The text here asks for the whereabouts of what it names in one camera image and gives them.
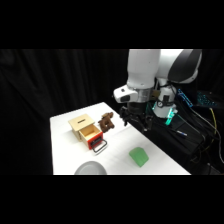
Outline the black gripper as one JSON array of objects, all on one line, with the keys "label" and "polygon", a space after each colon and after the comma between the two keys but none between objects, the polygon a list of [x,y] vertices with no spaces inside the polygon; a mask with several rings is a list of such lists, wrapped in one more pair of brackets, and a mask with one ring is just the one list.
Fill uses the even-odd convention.
[{"label": "black gripper", "polygon": [[140,126],[144,126],[144,131],[149,131],[153,125],[153,116],[146,113],[146,103],[129,102],[122,106],[119,111],[120,118],[127,126],[129,121],[135,121]]}]

